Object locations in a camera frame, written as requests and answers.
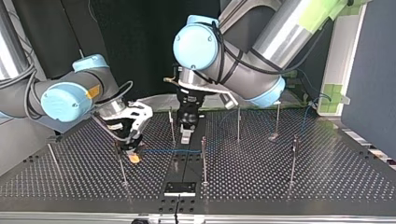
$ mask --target green label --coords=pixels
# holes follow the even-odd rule
[[[334,19],[346,4],[347,0],[311,0],[298,23],[313,34],[328,17]]]

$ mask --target workbench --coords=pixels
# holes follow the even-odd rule
[[[172,141],[168,113],[156,113],[144,131],[142,161],[122,159],[127,187],[114,140],[88,120],[52,144],[59,166],[43,148],[0,177],[0,223],[131,223],[139,217],[163,223],[395,222],[396,173],[313,111],[302,128],[304,114],[304,108],[281,110],[279,137],[270,142],[276,111],[242,110],[238,143],[236,111],[205,112],[191,144],[183,146]],[[301,148],[290,182],[295,134]],[[203,136],[207,186],[197,153]],[[174,182],[195,183],[195,196],[164,196]]]

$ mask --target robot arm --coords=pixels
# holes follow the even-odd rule
[[[284,1],[247,53],[222,38],[218,20],[189,16],[175,38],[174,53],[183,70],[215,80],[254,105],[267,107],[284,90],[281,74],[292,70],[285,70],[290,62],[346,4],[347,0]],[[196,90],[202,85],[185,81],[193,80],[193,73],[184,71],[181,76],[181,87]]]
[[[12,118],[25,118],[28,113],[34,113],[71,122],[96,111],[100,119],[94,119],[119,140],[120,148],[135,150],[152,117],[151,108],[140,102],[124,101],[123,93],[101,55],[81,59],[73,63],[73,68],[73,72],[61,79],[35,83],[27,98],[23,93],[29,86],[28,80],[1,89],[1,113]],[[127,84],[130,87],[124,92],[132,88],[132,82]],[[30,112],[24,108],[26,100]]]

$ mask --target metal rod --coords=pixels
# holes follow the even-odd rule
[[[53,158],[53,161],[55,162],[55,164],[56,164],[57,166],[59,166],[58,159],[56,159],[55,153],[53,152],[52,145],[51,145],[50,143],[48,143],[47,146],[49,147],[49,152],[50,152],[50,155],[51,155],[52,158]]]
[[[240,134],[241,134],[241,107],[238,106],[238,136],[237,136],[238,143],[241,140]]]
[[[172,118],[172,106],[169,108],[169,122],[171,123],[172,141],[173,141],[173,143],[175,143],[176,139],[175,139],[175,128],[174,128],[173,118]]]
[[[122,171],[122,177],[123,177],[123,179],[124,179],[124,182],[122,183],[122,185],[123,185],[124,187],[126,187],[126,186],[129,185],[129,183],[128,183],[128,180],[126,179],[126,174],[125,174],[125,170],[124,170],[124,167],[123,167],[121,155],[120,155],[119,161],[120,161],[120,168],[121,168],[121,171]]]
[[[279,115],[280,115],[280,105],[281,105],[281,103],[279,101],[277,101],[276,104],[277,104],[277,110],[276,110],[275,131],[271,134],[270,137],[268,137],[268,140],[270,140],[272,142],[275,141],[279,137],[278,127],[279,127]]]
[[[206,175],[206,138],[202,137],[201,141],[201,150],[202,150],[202,157],[204,159],[204,186],[207,186],[209,183],[207,182],[207,175]]]
[[[50,143],[48,143],[47,146],[49,147],[49,152],[50,152],[50,155],[51,155],[53,161],[55,162],[56,168],[58,169],[58,172],[59,172],[59,174],[62,177],[61,167],[59,166],[59,162],[58,162],[58,159],[55,156],[55,152],[53,151],[52,145]]]
[[[277,105],[277,111],[276,111],[276,126],[275,126],[275,133],[277,133],[277,127],[279,125],[279,113],[280,113],[280,102]]]
[[[294,169],[296,165],[296,151],[293,150],[293,164],[291,166],[290,185],[294,184]]]
[[[0,1],[0,46],[0,80],[18,77],[29,63],[3,1]]]

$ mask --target perforated table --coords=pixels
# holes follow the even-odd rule
[[[53,145],[59,168],[44,148],[0,178],[0,212],[394,217],[395,172],[313,112],[302,128],[304,112],[281,111],[275,143],[267,139],[275,128],[273,110],[243,110],[239,143],[235,111],[206,112],[197,132],[207,139],[207,187],[195,153],[200,148],[191,143],[175,151],[167,113],[155,114],[145,130],[143,160],[132,165],[123,158],[128,188],[114,140],[88,121]],[[295,134],[301,150],[290,183]],[[201,179],[195,197],[163,195],[170,180],[193,175]]]

